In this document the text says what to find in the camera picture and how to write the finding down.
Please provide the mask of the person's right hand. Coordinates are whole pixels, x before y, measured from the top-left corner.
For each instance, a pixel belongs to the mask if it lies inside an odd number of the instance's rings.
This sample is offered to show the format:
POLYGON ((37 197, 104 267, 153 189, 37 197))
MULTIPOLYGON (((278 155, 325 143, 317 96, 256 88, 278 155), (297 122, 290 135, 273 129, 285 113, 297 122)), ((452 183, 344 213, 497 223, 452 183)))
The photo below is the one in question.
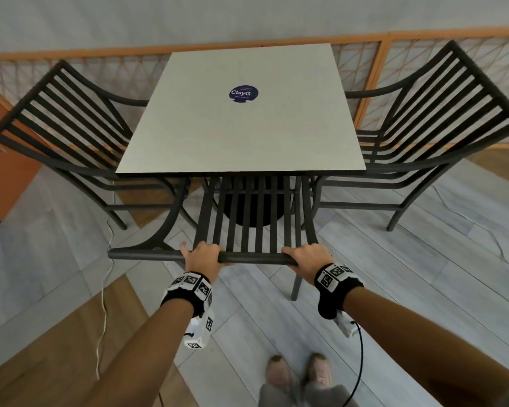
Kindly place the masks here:
POLYGON ((289 268, 310 285, 314 285, 315 277, 321 268, 335 263, 333 256, 324 245, 305 244, 294 249, 299 266, 289 268))

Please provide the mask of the person's left hand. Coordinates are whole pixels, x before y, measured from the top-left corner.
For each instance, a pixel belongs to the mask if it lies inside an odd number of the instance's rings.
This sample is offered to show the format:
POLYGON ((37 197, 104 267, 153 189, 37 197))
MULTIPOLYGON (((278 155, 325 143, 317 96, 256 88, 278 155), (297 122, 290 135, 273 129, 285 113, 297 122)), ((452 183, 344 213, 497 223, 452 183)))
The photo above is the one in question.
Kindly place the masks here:
POLYGON ((200 273, 213 285, 223 268, 217 265, 218 256, 223 248, 217 244, 208 245, 201 241, 195 249, 190 251, 186 246, 186 242, 182 242, 180 251, 185 259, 185 271, 200 273))

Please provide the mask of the dark metal slatted chair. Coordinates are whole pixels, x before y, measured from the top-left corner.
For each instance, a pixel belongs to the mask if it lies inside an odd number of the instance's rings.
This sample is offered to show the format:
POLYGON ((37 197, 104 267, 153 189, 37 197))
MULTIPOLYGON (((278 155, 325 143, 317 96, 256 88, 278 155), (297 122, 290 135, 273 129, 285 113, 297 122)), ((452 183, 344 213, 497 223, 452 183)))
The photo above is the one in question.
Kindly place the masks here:
POLYGON ((319 209, 392 211, 391 232, 445 172, 509 137, 509 99, 454 40, 403 80, 345 95, 361 100, 395 93, 379 129, 355 131, 366 169, 311 178, 313 218, 319 209), (321 201, 324 187, 398 190, 414 183, 400 203, 321 201))
POLYGON ((305 240, 317 243, 313 222, 312 177, 309 175, 290 176, 292 194, 292 214, 266 227, 242 227, 232 223, 223 215, 223 207, 216 208, 219 199, 217 185, 224 177, 211 177, 205 182, 204 194, 195 226, 196 247, 201 241, 210 241, 221 245, 222 232, 226 232, 224 252, 219 254, 221 260, 234 264, 278 265, 285 266, 284 257, 278 247, 279 229, 282 229, 281 243, 288 247, 299 247, 302 243, 302 231, 305 240))
POLYGON ((0 144, 63 177, 125 230, 127 225, 116 211, 162 210, 172 204, 109 204, 88 183, 113 195, 117 191, 163 190, 172 202, 177 185, 169 178, 118 176, 116 170, 133 129, 115 103, 144 109, 149 101, 106 91, 60 60, 0 120, 0 144))

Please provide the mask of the person's left forearm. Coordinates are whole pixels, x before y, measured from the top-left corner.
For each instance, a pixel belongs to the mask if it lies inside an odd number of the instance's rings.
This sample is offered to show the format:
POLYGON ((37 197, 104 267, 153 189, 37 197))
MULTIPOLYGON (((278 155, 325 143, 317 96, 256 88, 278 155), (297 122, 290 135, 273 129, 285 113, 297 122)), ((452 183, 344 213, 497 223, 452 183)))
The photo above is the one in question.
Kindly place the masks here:
POLYGON ((194 314, 189 301, 164 303, 115 356, 82 407, 152 407, 194 314))

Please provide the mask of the person's right forearm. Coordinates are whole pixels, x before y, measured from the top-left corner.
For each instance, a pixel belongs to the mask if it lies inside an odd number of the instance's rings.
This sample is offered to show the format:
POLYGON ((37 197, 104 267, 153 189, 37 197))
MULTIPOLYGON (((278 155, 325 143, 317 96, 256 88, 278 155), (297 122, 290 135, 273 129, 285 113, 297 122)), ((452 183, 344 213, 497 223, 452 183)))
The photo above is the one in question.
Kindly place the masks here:
POLYGON ((342 308, 443 407, 495 407, 509 369, 460 336, 364 287, 342 308))

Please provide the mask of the black marker wristband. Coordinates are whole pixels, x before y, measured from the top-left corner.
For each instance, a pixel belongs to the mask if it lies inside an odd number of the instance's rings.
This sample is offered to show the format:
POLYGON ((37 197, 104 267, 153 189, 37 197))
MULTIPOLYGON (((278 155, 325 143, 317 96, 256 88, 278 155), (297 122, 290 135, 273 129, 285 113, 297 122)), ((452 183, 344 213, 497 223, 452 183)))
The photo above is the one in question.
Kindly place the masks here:
POLYGON ((333 320, 342 311, 348 293, 364 287, 364 283, 345 265, 327 264, 316 273, 314 286, 320 294, 319 315, 326 320, 333 320))
POLYGON ((164 291, 161 305, 174 299, 190 302, 193 306, 193 317, 203 317, 212 305, 212 285, 201 273, 185 272, 164 291))

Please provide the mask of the person's left brown shoe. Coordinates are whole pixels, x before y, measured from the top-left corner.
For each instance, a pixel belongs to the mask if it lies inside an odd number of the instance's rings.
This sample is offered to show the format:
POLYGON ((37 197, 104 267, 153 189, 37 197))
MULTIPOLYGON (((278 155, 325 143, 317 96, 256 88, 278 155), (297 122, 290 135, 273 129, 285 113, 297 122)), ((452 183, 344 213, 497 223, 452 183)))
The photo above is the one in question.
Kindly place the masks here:
POLYGON ((274 355, 266 366, 265 383, 279 390, 288 391, 297 384, 297 376, 283 356, 274 355))

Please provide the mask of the person's brown shoe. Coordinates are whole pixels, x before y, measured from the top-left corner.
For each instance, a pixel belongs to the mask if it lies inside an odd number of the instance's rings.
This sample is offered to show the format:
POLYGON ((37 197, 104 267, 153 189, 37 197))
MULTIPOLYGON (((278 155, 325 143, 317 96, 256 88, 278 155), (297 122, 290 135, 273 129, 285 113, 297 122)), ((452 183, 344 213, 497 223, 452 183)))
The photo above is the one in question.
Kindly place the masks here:
POLYGON ((321 353, 312 353, 306 367, 303 387, 315 385, 321 389, 332 386, 331 367, 328 359, 321 353))
POLYGON ((279 390, 288 391, 297 384, 297 376, 283 356, 274 355, 266 366, 265 383, 279 390))

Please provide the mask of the person's right brown shoe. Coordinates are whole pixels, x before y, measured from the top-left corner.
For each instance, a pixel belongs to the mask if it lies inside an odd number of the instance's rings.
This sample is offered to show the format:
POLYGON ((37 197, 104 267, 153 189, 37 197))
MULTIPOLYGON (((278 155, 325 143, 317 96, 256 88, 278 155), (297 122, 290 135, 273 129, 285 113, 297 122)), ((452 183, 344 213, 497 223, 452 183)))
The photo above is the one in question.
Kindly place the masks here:
POLYGON ((328 359, 321 353, 312 353, 306 367, 303 387, 315 385, 321 389, 332 386, 331 367, 328 359))

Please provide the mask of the person's grey trousers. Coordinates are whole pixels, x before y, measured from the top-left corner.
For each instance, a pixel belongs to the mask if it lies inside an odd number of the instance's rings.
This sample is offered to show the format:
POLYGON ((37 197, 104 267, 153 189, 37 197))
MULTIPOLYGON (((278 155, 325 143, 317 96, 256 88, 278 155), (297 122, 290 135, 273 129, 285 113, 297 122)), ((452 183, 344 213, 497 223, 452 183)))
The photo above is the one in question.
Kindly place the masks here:
POLYGON ((310 382, 305 387, 292 383, 289 387, 265 383, 259 392, 258 407, 359 407, 343 385, 327 389, 310 382))

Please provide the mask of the round blue sticker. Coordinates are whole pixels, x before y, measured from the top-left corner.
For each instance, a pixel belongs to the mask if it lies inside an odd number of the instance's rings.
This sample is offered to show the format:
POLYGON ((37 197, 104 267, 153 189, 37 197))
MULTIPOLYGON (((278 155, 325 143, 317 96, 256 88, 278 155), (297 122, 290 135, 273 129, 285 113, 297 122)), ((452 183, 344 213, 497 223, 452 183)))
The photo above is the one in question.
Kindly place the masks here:
POLYGON ((233 102, 245 103, 255 100, 259 95, 259 91, 256 87, 251 85, 242 85, 233 88, 229 93, 229 98, 233 102))

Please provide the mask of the orange wooden mesh railing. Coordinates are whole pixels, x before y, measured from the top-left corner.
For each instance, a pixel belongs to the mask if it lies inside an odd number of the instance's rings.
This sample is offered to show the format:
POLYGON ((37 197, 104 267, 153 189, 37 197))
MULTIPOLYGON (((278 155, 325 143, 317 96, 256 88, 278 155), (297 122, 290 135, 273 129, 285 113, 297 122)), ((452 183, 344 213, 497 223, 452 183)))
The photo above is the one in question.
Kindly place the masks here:
MULTIPOLYGON (((58 61, 118 95, 148 99, 172 53, 300 44, 331 44, 345 90, 374 89, 403 79, 456 40, 495 82, 509 82, 509 28, 393 31, 293 40, 0 53, 0 95, 12 108, 58 61)), ((509 93, 506 84, 504 91, 509 93)))

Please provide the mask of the black table pedestal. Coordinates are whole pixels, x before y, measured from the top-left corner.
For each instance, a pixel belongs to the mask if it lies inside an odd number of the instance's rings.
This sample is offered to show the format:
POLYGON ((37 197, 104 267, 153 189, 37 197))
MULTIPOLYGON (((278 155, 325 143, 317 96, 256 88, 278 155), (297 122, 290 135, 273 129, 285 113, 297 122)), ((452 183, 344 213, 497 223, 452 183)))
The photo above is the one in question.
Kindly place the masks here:
POLYGON ((249 228, 270 226, 292 214, 289 176, 224 177, 217 185, 216 208, 232 223, 249 228))

